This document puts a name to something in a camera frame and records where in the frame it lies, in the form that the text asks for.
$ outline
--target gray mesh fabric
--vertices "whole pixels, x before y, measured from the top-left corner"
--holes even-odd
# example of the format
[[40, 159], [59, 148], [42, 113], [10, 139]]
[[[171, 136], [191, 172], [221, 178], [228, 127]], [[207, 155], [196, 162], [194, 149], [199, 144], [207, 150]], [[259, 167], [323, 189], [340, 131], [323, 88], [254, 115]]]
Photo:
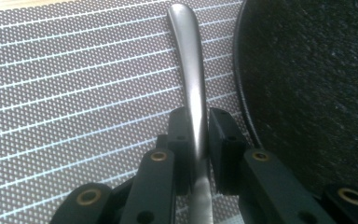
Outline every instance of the gray mesh fabric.
[[[200, 32], [208, 106], [244, 130], [232, 74], [241, 5], [182, 1]], [[183, 88], [166, 22], [173, 1], [76, 1], [0, 11], [0, 223], [44, 223], [70, 191], [136, 174]], [[186, 198], [177, 222], [187, 222]], [[216, 222], [237, 199], [213, 193]]]

